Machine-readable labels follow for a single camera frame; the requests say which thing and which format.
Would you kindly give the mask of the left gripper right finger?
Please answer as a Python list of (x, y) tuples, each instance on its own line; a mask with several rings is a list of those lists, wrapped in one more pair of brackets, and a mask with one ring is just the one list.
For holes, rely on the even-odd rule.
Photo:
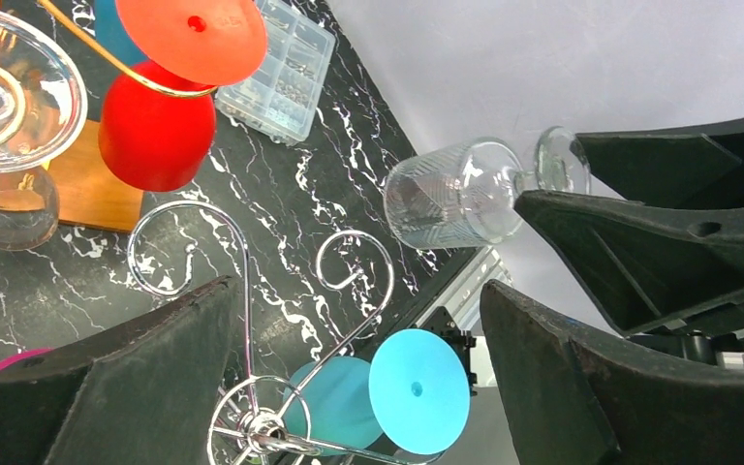
[(480, 319), (523, 464), (744, 464), (744, 371), (666, 355), (501, 282)]

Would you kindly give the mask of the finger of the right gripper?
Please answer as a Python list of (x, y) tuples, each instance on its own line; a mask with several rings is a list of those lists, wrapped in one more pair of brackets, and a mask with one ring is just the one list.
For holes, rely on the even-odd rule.
[(620, 334), (744, 329), (744, 207), (671, 209), (534, 190), (514, 209)]
[(626, 200), (674, 209), (744, 207), (744, 118), (577, 138), (592, 174)]

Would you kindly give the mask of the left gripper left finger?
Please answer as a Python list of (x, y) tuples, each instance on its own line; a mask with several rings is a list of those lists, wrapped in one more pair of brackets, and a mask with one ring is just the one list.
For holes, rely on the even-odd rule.
[(0, 370), (0, 464), (203, 464), (242, 309), (211, 281)]

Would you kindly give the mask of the teal blue wine glass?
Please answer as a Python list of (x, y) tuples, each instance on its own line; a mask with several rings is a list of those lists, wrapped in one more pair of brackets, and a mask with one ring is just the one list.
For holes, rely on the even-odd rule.
[(401, 449), (430, 455), (448, 449), (470, 414), (467, 373), (453, 348), (427, 330), (391, 335), (366, 361), (335, 356), (291, 377), (303, 397), (286, 391), (287, 429), (303, 436), (365, 449), (387, 436)]

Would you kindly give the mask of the clear patterned wine glass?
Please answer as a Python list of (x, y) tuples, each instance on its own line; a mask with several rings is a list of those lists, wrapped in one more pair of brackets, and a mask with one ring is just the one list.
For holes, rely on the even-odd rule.
[(493, 137), (405, 159), (387, 175), (385, 214), (397, 239), (417, 250), (489, 246), (519, 229), (514, 205), (534, 190), (590, 193), (590, 164), (573, 132), (543, 131), (529, 170)]

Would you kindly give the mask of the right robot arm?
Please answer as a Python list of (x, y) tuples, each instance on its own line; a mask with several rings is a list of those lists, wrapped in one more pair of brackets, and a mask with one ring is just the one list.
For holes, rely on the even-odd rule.
[(744, 366), (744, 118), (543, 132), (516, 212), (609, 326), (642, 346)]

